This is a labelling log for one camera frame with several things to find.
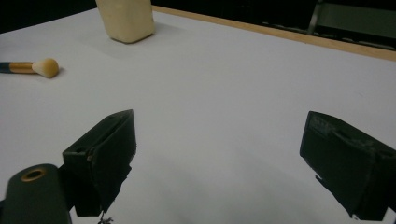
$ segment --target beige container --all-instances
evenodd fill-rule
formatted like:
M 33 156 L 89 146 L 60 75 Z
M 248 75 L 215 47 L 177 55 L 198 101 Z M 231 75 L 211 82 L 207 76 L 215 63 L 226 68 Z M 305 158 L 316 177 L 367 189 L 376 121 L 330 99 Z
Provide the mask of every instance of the beige container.
M 107 34 L 133 43 L 154 33 L 150 0 L 96 0 Z

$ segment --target makeup brush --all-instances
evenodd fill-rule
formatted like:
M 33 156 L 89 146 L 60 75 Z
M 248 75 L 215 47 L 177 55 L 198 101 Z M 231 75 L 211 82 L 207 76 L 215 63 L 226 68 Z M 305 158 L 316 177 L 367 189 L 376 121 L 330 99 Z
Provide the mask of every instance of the makeup brush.
M 36 63 L 0 63 L 0 73 L 39 74 L 52 78 L 59 72 L 58 63 L 47 58 Z

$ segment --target dark background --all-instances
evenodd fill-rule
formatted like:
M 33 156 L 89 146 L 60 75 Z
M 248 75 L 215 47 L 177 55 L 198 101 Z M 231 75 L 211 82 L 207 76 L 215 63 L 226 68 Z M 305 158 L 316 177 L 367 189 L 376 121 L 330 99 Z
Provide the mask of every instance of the dark background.
M 317 0 L 151 0 L 170 7 L 252 24 L 306 30 Z M 356 7 L 396 10 L 393 0 L 326 0 Z M 0 0 L 0 34 L 96 7 L 94 0 Z

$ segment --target wooden table edge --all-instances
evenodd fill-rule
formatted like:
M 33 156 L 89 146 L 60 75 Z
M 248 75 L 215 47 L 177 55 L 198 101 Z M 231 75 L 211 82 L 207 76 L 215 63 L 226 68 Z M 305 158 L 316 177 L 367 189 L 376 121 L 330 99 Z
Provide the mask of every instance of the wooden table edge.
M 322 37 L 313 36 L 313 35 L 304 35 L 304 34 L 294 33 L 294 32 L 290 32 L 290 31 L 278 30 L 278 29 L 269 28 L 269 27 L 265 27 L 265 26 L 249 24 L 249 23 L 245 23 L 245 22 L 241 22 L 241 21 L 230 21 L 230 20 L 225 20 L 222 18 L 211 17 L 211 16 L 206 16 L 206 15 L 187 12 L 187 11 L 181 11 L 181 10 L 172 9 L 172 8 L 168 8 L 168 7 L 158 7 L 158 6 L 152 6 L 152 7 L 153 7 L 154 11 L 166 13 L 166 14 L 170 14 L 170 15 L 174 15 L 174 16 L 194 19 L 194 20 L 198 20 L 198 21 L 212 22 L 212 23 L 231 26 L 234 28 L 239 28 L 239 29 L 243 29 L 243 30 L 247 30 L 247 31 L 251 31 L 251 32 L 264 34 L 264 35 L 272 35 L 272 36 L 277 36 L 277 37 L 281 37 L 281 38 L 286 38 L 289 40 L 299 41 L 299 42 L 303 42 L 305 44 L 321 46 L 321 47 L 325 47 L 325 48 L 329 48 L 329 49 L 338 49 L 338 50 L 342 50 L 342 51 L 347 51 L 347 52 L 351 52 L 351 53 L 356 53 L 356 54 L 360 54 L 360 55 L 365 55 L 365 56 L 369 56 L 369 57 L 385 59 L 385 60 L 390 60 L 390 61 L 396 62 L 396 51 L 393 51 L 393 50 L 378 49 L 378 48 L 373 48 L 373 47 L 368 47 L 368 46 L 363 46 L 363 45 L 358 45 L 358 44 L 352 44 L 352 43 L 346 43 L 346 42 L 342 42 L 342 41 L 322 38 Z

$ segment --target yellow brush tip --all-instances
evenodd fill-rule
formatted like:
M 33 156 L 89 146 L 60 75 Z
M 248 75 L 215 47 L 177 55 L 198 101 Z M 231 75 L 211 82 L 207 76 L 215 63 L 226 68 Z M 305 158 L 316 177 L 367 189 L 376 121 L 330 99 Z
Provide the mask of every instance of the yellow brush tip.
M 37 72 L 43 77 L 52 78 L 55 77 L 59 72 L 58 63 L 51 59 L 44 59 L 43 61 L 32 64 L 33 71 Z

